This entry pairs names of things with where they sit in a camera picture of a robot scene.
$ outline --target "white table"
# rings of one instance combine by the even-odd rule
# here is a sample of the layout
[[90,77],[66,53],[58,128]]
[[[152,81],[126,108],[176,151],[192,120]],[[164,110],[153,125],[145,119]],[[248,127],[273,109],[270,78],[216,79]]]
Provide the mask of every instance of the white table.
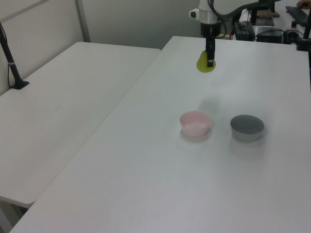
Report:
[[[307,53],[216,40],[204,74],[204,48],[173,37],[12,233],[310,232]],[[180,132],[190,110],[211,116],[206,136]],[[240,114],[263,120],[261,140],[232,138]]]
[[159,50],[76,43],[0,97],[0,200],[30,207]]
[[[291,24],[292,24],[292,21],[294,21],[294,18],[289,13],[286,12],[285,7],[286,6],[296,7],[297,2],[298,2],[297,0],[277,1],[275,3],[275,11],[280,14],[280,17],[273,18],[273,22],[275,25],[274,26],[253,26],[255,34],[257,34],[259,27],[281,28],[282,30],[291,29]],[[307,15],[309,14],[309,9],[308,10],[303,9],[303,11],[306,12]],[[244,13],[241,16],[240,21],[247,21],[247,13]],[[298,30],[301,33],[304,33],[305,28],[298,24],[297,28],[294,30]]]

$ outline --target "green object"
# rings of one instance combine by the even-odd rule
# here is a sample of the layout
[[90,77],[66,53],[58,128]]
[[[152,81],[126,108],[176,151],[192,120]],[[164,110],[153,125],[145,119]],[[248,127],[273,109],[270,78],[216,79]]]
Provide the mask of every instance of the green object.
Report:
[[207,66],[207,52],[203,51],[201,53],[201,56],[199,58],[199,60],[196,63],[196,67],[198,68],[198,70],[202,73],[208,73],[214,70],[214,68],[216,67],[216,62],[214,60],[214,64],[213,67],[208,67]]

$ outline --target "pink bowl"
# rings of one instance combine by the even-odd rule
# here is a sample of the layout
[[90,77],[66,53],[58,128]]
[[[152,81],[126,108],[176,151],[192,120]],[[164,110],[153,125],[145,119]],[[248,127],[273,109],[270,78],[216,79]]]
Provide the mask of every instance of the pink bowl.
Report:
[[192,137],[206,134],[210,123],[210,117],[203,112],[191,111],[180,117],[181,130]]

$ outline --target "cable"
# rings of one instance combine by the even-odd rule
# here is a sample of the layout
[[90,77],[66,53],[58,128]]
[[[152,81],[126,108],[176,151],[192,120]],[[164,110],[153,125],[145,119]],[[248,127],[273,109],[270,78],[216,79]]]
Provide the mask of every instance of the cable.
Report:
[[8,85],[9,85],[9,89],[11,89],[11,86],[10,86],[10,80],[9,80],[9,74],[10,74],[10,73],[9,73],[9,72],[10,72],[9,67],[10,67],[10,66],[9,66],[9,64],[8,64]]
[[258,33],[257,35],[255,35],[255,38],[259,35],[263,35],[263,34],[266,34],[266,33],[271,33],[271,32],[276,32],[276,31],[280,31],[280,32],[283,32],[282,36],[285,34],[285,31],[282,30],[282,29],[273,29],[273,30],[267,30],[267,31],[264,31],[264,32],[261,32],[261,33]]
[[298,31],[298,30],[295,30],[295,29],[287,29],[287,30],[285,30],[285,32],[286,32],[286,33],[287,33],[287,32],[299,32],[300,34],[303,35],[302,32],[300,32],[300,31]]
[[[4,30],[4,28],[3,28],[2,24],[1,24],[1,22],[0,22],[0,28],[1,28],[2,32],[3,32],[3,34],[4,34],[5,41],[8,42],[8,39],[7,39],[6,34],[5,34],[5,30]],[[10,66],[9,66],[9,64],[8,64],[8,85],[9,85],[9,89],[11,89],[11,86],[10,86],[10,79],[9,79],[9,78],[10,78]]]
[[247,14],[247,25],[248,25],[248,20],[249,20],[249,12]]
[[227,27],[226,27],[226,25],[225,25],[225,22],[224,22],[224,20],[221,18],[221,16],[216,12],[216,10],[215,10],[215,8],[214,8],[214,2],[211,4],[211,3],[210,3],[210,0],[207,0],[207,3],[208,3],[208,6],[210,7],[210,9],[212,10],[212,12],[220,19],[221,23],[222,23],[222,24],[224,25],[224,27],[225,27],[225,33],[224,33],[224,35],[221,36],[221,37],[217,37],[217,39],[224,38],[225,35],[227,34]]
[[241,16],[242,16],[242,15],[244,15],[247,11],[248,11],[248,10],[247,10],[247,9],[245,9],[245,11],[241,14]]
[[2,27],[1,22],[0,22],[0,28],[1,28],[1,30],[3,31],[4,37],[5,37],[5,41],[8,42],[8,40],[7,40],[7,38],[6,38],[5,30],[4,30],[4,28]]

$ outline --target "white wall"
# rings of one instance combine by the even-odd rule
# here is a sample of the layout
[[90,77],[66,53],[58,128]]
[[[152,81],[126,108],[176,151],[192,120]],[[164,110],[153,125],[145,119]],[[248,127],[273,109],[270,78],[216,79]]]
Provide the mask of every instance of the white wall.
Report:
[[[22,79],[83,41],[74,0],[48,0],[2,25]],[[0,95],[7,90],[7,61],[0,49]]]
[[173,35],[201,37],[199,0],[80,0],[91,42],[162,49]]

